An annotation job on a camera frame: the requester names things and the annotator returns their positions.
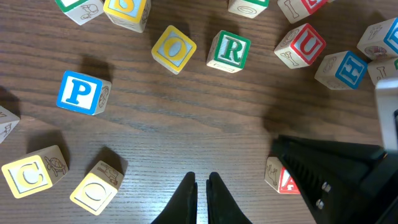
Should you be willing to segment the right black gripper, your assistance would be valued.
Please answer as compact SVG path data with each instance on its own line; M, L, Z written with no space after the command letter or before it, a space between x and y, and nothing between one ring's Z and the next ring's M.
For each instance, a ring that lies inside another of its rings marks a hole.
M394 223L397 154L377 145L280 135L276 156L317 223Z

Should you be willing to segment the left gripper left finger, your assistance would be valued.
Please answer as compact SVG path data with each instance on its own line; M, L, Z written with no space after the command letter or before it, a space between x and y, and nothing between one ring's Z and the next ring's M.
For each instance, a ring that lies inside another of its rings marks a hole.
M163 211L151 224L196 224L198 186L194 172L187 172Z

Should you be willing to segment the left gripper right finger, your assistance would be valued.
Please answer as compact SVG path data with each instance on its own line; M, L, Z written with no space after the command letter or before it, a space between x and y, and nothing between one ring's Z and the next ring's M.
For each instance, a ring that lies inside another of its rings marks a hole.
M206 181L209 224L252 224L241 211L219 173Z

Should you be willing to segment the red A block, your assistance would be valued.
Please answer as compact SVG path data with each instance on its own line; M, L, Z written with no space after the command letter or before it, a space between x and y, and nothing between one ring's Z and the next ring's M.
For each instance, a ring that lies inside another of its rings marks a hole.
M264 180L279 194L300 195L294 179L277 157L268 157Z

